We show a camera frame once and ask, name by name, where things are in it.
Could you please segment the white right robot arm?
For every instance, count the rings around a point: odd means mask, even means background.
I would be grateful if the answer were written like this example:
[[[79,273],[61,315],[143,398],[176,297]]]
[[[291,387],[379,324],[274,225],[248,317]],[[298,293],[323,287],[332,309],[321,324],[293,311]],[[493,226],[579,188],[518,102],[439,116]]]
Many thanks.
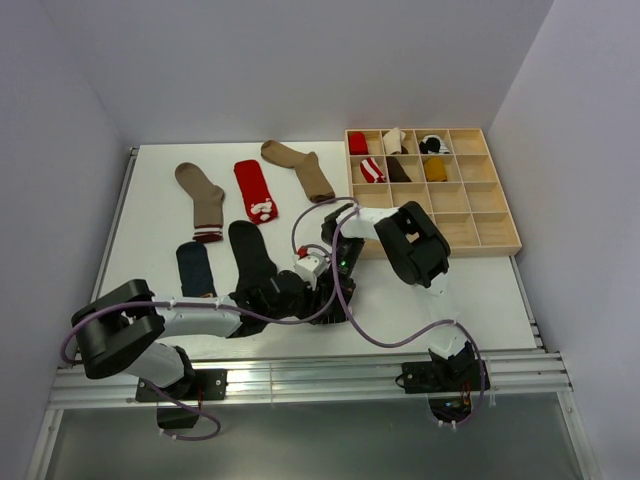
[[[424,291],[432,323],[392,346],[404,346],[424,337],[430,356],[432,382],[452,390],[467,375],[482,375],[476,342],[459,321],[454,297],[448,291],[451,248],[434,222],[416,202],[378,209],[347,204],[327,217],[322,240],[331,246],[331,273],[338,285],[337,301],[343,315],[353,323],[349,302],[355,292],[352,272],[367,240],[376,240],[396,276]]]

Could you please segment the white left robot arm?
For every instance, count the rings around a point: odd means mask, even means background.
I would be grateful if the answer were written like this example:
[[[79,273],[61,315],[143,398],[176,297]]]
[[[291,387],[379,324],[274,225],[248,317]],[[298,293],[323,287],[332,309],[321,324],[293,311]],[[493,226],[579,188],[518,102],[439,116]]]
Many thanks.
[[[312,323],[325,310],[317,288],[288,270],[220,297],[160,296],[135,279],[76,312],[72,335],[87,378],[127,373],[157,395],[182,400],[201,382],[186,350],[163,338],[245,338],[270,323]]]

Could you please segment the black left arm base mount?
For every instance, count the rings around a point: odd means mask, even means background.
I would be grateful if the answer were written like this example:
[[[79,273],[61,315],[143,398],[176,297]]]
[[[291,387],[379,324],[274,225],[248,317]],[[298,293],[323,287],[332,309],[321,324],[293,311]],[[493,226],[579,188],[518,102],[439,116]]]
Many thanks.
[[[195,409],[201,410],[205,401],[225,399],[228,371],[220,368],[196,369],[186,380],[171,387],[154,387],[149,381],[140,379],[135,394],[137,403],[168,403],[168,407],[156,409],[157,425],[165,430],[188,430],[198,422],[198,415],[176,404],[193,401]]]

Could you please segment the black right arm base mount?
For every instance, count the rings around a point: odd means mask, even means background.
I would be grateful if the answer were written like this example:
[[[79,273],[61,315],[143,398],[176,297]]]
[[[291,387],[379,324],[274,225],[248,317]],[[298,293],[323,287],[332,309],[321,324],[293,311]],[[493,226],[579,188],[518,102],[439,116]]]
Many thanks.
[[[407,395],[426,395],[438,427],[452,430],[471,419],[491,388],[486,362],[469,341],[447,358],[429,352],[428,360],[404,362],[395,383]]]

